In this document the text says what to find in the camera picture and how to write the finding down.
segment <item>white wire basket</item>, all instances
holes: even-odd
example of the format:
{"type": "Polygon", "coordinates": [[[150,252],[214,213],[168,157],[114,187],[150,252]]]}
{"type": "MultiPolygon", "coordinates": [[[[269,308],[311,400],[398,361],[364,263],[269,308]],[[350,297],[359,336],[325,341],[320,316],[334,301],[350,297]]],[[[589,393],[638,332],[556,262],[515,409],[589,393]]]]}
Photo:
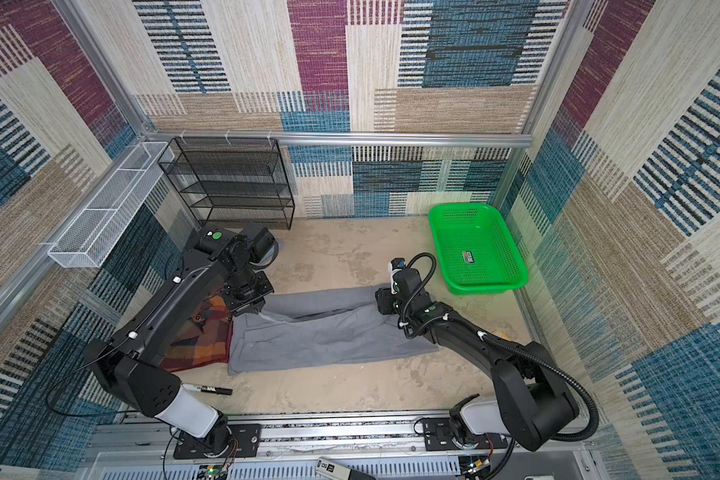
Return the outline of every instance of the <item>white wire basket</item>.
{"type": "Polygon", "coordinates": [[[163,174],[158,158],[174,159],[167,146],[164,141],[137,145],[59,236],[48,256],[64,268],[99,268],[163,174]]]}

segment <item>gray trousers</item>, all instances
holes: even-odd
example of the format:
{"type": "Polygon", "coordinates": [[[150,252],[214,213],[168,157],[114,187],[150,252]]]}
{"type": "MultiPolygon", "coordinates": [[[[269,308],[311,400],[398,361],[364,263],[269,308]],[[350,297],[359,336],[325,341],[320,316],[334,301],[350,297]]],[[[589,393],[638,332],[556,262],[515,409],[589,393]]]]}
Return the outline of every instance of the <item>gray trousers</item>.
{"type": "Polygon", "coordinates": [[[438,348],[405,338],[398,316],[382,315],[374,294],[384,287],[270,295],[259,314],[236,316],[229,373],[288,370],[334,363],[399,359],[438,348]]]}

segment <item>plaid fabric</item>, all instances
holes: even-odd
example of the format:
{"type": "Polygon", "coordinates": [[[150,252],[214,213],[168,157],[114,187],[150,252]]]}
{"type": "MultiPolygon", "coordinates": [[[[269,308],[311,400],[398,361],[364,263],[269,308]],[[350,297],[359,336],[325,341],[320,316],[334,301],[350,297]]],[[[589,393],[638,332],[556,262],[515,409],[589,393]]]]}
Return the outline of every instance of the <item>plaid fabric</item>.
{"type": "Polygon", "coordinates": [[[193,369],[230,357],[232,324],[224,300],[214,295],[203,300],[182,326],[160,366],[169,372],[193,369]]]}

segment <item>green basket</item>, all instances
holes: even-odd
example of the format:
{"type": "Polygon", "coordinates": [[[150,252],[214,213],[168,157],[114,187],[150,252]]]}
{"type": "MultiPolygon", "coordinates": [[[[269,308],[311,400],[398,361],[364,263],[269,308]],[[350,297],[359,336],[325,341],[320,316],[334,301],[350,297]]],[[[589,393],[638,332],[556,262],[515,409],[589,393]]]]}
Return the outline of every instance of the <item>green basket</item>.
{"type": "Polygon", "coordinates": [[[484,204],[438,205],[429,211],[429,225],[451,293],[501,293],[528,282],[499,210],[484,204]]]}

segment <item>black mounting plate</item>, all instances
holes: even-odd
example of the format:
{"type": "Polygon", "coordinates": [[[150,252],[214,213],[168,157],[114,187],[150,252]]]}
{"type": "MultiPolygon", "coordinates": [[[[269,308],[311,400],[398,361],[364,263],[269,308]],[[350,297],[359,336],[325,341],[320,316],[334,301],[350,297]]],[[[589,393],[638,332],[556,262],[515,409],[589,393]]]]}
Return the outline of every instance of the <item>black mounting plate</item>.
{"type": "MultiPolygon", "coordinates": [[[[259,434],[261,433],[262,426],[258,423],[246,423],[229,425],[228,427],[232,432],[232,437],[237,438],[237,453],[235,457],[255,457],[259,451],[259,434]]],[[[173,450],[173,459],[196,460],[198,458],[204,458],[205,460],[209,460],[205,455],[208,451],[208,447],[200,444],[197,438],[181,430],[179,441],[173,450]]],[[[223,460],[229,453],[229,451],[225,451],[219,458],[223,460]]]]}
{"type": "MultiPolygon", "coordinates": [[[[453,434],[451,434],[451,427],[448,425],[447,418],[422,418],[419,421],[424,428],[424,446],[427,452],[441,452],[443,450],[461,450],[459,446],[454,443],[453,434]]],[[[506,448],[509,446],[509,442],[506,437],[504,440],[501,439],[501,435],[498,433],[486,433],[490,440],[494,444],[494,449],[506,448]]],[[[490,450],[490,443],[488,438],[485,436],[480,438],[477,449],[490,450]]]]}

